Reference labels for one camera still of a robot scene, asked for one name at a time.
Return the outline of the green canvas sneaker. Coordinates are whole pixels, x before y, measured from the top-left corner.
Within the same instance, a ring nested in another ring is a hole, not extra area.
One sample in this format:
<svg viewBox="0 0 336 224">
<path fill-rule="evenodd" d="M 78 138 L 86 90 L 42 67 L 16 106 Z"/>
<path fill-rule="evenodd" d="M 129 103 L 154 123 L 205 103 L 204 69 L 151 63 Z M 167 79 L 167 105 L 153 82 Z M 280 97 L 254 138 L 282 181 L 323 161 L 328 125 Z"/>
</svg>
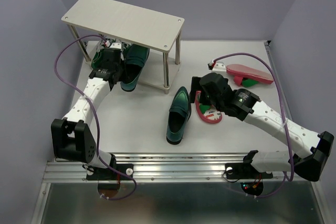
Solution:
<svg viewBox="0 0 336 224">
<path fill-rule="evenodd" d="M 116 41 L 116 43 L 121 45 L 123 58 L 125 59 L 127 57 L 127 54 L 129 52 L 132 44 L 128 43 L 128 42 L 123 42 L 123 41 Z"/>
<path fill-rule="evenodd" d="M 109 47 L 111 45 L 111 39 L 107 38 L 107 37 L 104 37 L 104 39 L 100 40 L 97 45 L 95 46 L 95 49 L 94 49 L 94 57 L 91 61 L 91 68 L 92 69 L 95 69 L 99 66 L 100 62 L 101 62 L 101 59 L 102 59 L 102 51 Z"/>
</svg>

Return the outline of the colourful pink slide sandal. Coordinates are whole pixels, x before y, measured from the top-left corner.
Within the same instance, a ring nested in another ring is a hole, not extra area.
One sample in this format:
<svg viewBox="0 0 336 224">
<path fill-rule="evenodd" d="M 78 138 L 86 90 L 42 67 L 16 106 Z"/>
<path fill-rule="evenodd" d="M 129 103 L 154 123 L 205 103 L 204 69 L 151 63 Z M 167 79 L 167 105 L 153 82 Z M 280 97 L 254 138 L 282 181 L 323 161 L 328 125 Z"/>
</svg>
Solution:
<svg viewBox="0 0 336 224">
<path fill-rule="evenodd" d="M 221 122 L 223 116 L 222 113 L 211 105 L 204 105 L 200 103 L 201 92 L 197 91 L 195 96 L 195 107 L 199 118 L 208 124 L 217 124 Z"/>
</svg>

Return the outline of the green leather loafer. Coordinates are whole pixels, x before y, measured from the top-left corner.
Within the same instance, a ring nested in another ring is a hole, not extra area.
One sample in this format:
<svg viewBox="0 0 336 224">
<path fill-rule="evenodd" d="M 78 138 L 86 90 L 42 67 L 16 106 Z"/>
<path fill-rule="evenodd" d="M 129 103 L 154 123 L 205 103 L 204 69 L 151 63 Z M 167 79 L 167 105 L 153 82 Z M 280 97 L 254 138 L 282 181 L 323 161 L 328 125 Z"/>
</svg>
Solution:
<svg viewBox="0 0 336 224">
<path fill-rule="evenodd" d="M 149 57 L 150 49 L 133 44 L 126 50 L 124 77 L 120 83 L 121 89 L 132 92 L 137 86 L 140 74 Z"/>
<path fill-rule="evenodd" d="M 171 106 L 166 130 L 166 140 L 172 145 L 180 144 L 192 112 L 190 98 L 186 87 L 182 86 L 176 92 Z"/>
</svg>

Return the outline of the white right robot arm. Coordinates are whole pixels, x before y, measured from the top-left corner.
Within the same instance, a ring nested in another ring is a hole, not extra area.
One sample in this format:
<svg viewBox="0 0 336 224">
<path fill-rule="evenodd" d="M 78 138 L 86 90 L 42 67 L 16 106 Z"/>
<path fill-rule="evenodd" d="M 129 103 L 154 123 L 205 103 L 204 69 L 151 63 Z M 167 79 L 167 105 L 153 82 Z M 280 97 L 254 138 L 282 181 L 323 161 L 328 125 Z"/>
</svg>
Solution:
<svg viewBox="0 0 336 224">
<path fill-rule="evenodd" d="M 334 141 L 331 133 L 307 130 L 282 118 L 259 96 L 247 89 L 233 90 L 228 79 L 214 72 L 192 78 L 191 102 L 195 101 L 197 92 L 200 103 L 253 125 L 291 148 L 290 151 L 250 151 L 242 162 L 229 164 L 228 179 L 253 179 L 258 175 L 269 179 L 272 172 L 294 172 L 311 182 L 320 179 Z"/>
</svg>

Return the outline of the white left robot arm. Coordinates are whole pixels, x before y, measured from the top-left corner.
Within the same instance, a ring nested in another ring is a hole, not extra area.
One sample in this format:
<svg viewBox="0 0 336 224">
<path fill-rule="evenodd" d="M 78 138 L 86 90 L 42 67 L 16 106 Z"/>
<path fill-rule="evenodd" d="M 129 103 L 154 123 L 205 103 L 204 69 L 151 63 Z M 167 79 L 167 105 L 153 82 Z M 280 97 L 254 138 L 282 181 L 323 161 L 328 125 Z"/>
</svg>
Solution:
<svg viewBox="0 0 336 224">
<path fill-rule="evenodd" d="M 98 168 L 106 179 L 117 172 L 116 159 L 111 153 L 99 150 L 100 126 L 97 125 L 97 138 L 90 131 L 91 122 L 97 121 L 97 109 L 123 75 L 124 63 L 120 43 L 113 43 L 100 53 L 102 61 L 88 77 L 80 97 L 70 111 L 51 124 L 54 155 L 68 161 L 82 162 Z"/>
</svg>

